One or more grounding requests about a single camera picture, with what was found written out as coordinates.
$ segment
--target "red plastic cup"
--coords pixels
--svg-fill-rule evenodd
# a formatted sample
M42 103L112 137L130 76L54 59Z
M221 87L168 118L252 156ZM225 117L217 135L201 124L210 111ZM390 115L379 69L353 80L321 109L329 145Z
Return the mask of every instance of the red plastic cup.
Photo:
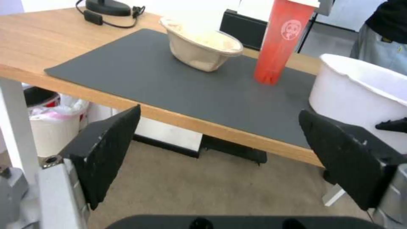
M318 0L275 0L257 61L255 78L276 84Z

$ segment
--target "wooden table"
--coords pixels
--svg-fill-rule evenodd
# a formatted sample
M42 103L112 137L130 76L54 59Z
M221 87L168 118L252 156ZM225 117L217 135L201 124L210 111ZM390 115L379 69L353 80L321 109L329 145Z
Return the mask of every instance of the wooden table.
M110 22L130 24L131 18L104 16ZM75 8L0 16L0 119L11 161L26 173L34 171L35 147L19 83L72 95L104 106L126 109L138 104L48 76L49 68L82 55L139 29L159 32L158 15L145 13L133 29L97 26L86 22ZM257 58L258 52L246 49L245 55ZM287 67L316 74L320 61L293 54ZM239 143L287 158L321 166L310 149L232 129L216 123L141 104L144 117L190 129L219 139Z

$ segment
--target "white table leg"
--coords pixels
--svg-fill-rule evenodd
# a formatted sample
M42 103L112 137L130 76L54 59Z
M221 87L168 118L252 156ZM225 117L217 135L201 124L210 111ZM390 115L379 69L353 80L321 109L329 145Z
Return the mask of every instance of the white table leg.
M329 207L333 203L335 203L341 196L345 194L345 190L342 189L339 184L336 184L334 187L332 187L323 197L322 201L324 202L324 205Z
M35 182L39 163L20 82L0 77L0 127L13 167Z

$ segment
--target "black lamp base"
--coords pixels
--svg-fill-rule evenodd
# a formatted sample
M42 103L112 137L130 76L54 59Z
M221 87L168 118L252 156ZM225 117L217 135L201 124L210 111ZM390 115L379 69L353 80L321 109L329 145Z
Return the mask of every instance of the black lamp base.
M113 0L86 0L86 8L96 13L113 16L130 16L130 7Z

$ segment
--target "beige bowl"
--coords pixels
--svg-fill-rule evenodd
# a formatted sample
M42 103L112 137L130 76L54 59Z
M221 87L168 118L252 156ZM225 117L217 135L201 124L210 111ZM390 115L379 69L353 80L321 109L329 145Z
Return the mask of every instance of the beige bowl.
M199 70L212 72L229 57L243 53L242 43L226 33L200 30L167 18L161 18L160 24L167 29L172 54Z

